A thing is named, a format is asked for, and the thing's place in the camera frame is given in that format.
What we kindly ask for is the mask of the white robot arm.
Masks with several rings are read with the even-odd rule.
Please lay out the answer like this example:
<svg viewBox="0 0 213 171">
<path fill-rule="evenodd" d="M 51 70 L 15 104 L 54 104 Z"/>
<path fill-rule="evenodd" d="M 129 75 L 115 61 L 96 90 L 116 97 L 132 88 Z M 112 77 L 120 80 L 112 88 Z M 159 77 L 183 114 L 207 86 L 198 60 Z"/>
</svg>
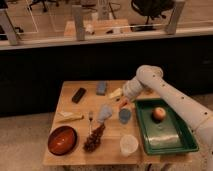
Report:
<svg viewBox="0 0 213 171">
<path fill-rule="evenodd" d="M 206 171 L 213 171 L 213 111 L 165 82 L 163 70 L 151 65 L 141 65 L 122 86 L 119 107 L 135 100 L 145 89 L 155 91 L 208 146 Z"/>
</svg>

